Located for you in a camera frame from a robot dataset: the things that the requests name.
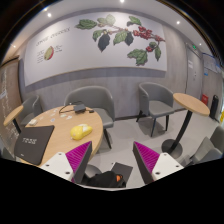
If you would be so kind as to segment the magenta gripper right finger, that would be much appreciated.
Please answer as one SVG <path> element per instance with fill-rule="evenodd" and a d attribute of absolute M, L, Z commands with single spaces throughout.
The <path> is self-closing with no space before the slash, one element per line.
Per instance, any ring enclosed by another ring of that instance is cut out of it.
<path fill-rule="evenodd" d="M 145 184 L 183 169 L 168 153 L 159 154 L 139 142 L 133 143 L 133 153 Z"/>

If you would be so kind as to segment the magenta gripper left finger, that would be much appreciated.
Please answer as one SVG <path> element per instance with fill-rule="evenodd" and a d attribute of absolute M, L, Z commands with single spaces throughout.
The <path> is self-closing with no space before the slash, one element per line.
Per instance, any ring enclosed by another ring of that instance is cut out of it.
<path fill-rule="evenodd" d="M 92 142 L 89 141 L 67 153 L 56 153 L 41 168 L 65 180 L 80 183 L 91 153 Z"/>

